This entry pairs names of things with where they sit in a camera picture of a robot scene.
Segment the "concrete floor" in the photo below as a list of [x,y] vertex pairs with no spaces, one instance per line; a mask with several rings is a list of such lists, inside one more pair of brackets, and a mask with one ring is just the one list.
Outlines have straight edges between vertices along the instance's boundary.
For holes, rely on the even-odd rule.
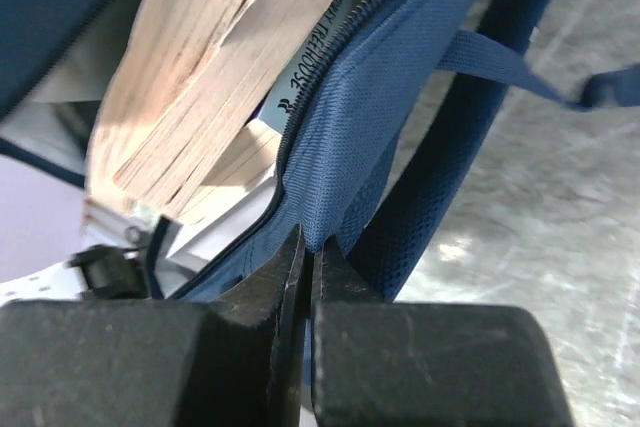
[[[640,61],[640,0],[554,0],[528,58],[566,93]],[[409,126],[428,124],[444,85]],[[395,175],[423,130],[406,129]],[[514,89],[399,300],[530,310],[576,423],[640,425],[639,174],[640,110],[573,113]]]

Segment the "black plastic part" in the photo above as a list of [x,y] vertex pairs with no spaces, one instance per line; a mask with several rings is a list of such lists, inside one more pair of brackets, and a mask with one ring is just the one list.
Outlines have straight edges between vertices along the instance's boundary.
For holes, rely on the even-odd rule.
[[572,426],[547,339],[519,308],[320,303],[321,427]]
[[3,307],[2,425],[297,426],[310,268],[295,229],[213,304]]
[[0,310],[2,425],[210,426],[221,332],[206,305],[9,304]]
[[82,271],[86,299],[145,299],[149,296],[141,269],[122,249],[96,245],[76,254],[69,267]]
[[330,237],[313,260],[311,302],[341,300],[375,302],[382,300],[349,265],[335,236]]

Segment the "zipper teeth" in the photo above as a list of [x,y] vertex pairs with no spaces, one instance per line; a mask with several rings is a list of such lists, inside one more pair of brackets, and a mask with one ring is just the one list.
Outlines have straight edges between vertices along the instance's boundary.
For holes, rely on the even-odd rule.
[[304,115],[308,110],[309,104],[320,87],[322,79],[331,68],[335,59],[342,52],[343,46],[353,38],[362,24],[375,14],[384,1],[386,0],[361,0],[358,2],[347,18],[344,19],[342,25],[338,29],[338,32],[333,36],[329,45],[326,47],[325,52],[322,55],[322,61],[316,65],[313,75],[298,93],[294,102],[296,109],[285,125],[284,132],[282,133],[282,141],[276,157],[278,183],[280,183],[280,179],[284,174],[286,158],[293,148],[293,142],[290,138],[300,127],[300,124],[304,119]]
[[40,81],[48,76],[53,69],[58,65],[61,61],[63,61],[66,56],[69,54],[69,50],[73,47],[73,45],[90,29],[90,27],[95,23],[100,14],[104,12],[104,10],[113,2],[114,0],[99,0],[96,3],[95,8],[91,11],[89,15],[83,20],[80,25],[78,25],[73,32],[70,33],[68,39],[62,42],[56,52],[51,56],[51,59],[47,62],[47,65],[38,71],[38,73],[34,76],[34,78],[27,84],[26,88],[23,89],[18,95],[15,96],[15,101],[11,101],[11,104],[15,104],[13,107],[16,107],[20,102],[22,102],[25,98],[29,96],[29,94],[35,89]]
[[286,162],[293,150],[295,134],[300,129],[305,114],[313,101],[314,96],[318,92],[318,88],[322,83],[324,76],[327,74],[335,59],[340,55],[344,46],[354,37],[358,30],[375,14],[382,3],[386,0],[361,0],[349,13],[347,18],[342,22],[338,32],[333,36],[329,45],[322,54],[322,60],[314,69],[309,81],[303,85],[302,90],[296,96],[294,112],[287,121],[282,140],[276,156],[276,191],[269,203],[267,209],[250,227],[248,227],[240,236],[231,242],[225,249],[220,252],[213,260],[211,260],[195,277],[185,283],[169,296],[171,299],[181,298],[187,294],[192,286],[198,285],[199,281],[211,273],[222,261],[224,261],[237,247],[239,247],[247,238],[253,235],[262,225],[264,225],[278,209],[282,198],[284,197],[284,186],[282,185],[282,177]]

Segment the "backpack strap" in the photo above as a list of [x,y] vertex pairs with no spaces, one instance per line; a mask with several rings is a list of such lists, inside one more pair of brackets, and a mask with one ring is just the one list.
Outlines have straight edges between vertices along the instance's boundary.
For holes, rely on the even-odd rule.
[[85,176],[64,167],[60,167],[53,162],[44,159],[33,152],[17,146],[13,142],[0,137],[0,156],[6,156],[15,159],[18,162],[30,165],[31,167],[51,175],[63,182],[67,182],[80,189],[84,188]]
[[[522,55],[548,2],[493,0],[478,32]],[[457,76],[404,173],[349,253],[351,265],[385,299],[395,298],[420,259],[506,92],[496,80]]]
[[574,102],[531,72],[520,53],[477,32],[458,31],[438,68],[520,87],[580,112],[611,100],[621,107],[640,105],[640,64],[594,75]]

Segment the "fabric bag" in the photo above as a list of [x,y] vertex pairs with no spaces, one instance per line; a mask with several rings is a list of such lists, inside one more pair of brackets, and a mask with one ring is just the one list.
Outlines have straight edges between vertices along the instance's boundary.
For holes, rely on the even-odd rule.
[[[0,115],[27,95],[104,1],[0,0]],[[213,300],[255,272],[300,224],[310,252],[337,235],[351,265],[384,299],[393,300],[449,207],[509,86],[580,111],[605,101],[640,104],[639,66],[595,75],[576,101],[531,73],[523,55],[549,1],[492,0],[472,32],[460,25],[474,0],[363,0],[296,99],[269,208],[171,297]],[[411,162],[380,203],[400,131],[438,69],[459,75]],[[57,166],[15,146],[0,148],[3,155],[65,177]],[[166,221],[159,224],[156,244],[166,227]]]

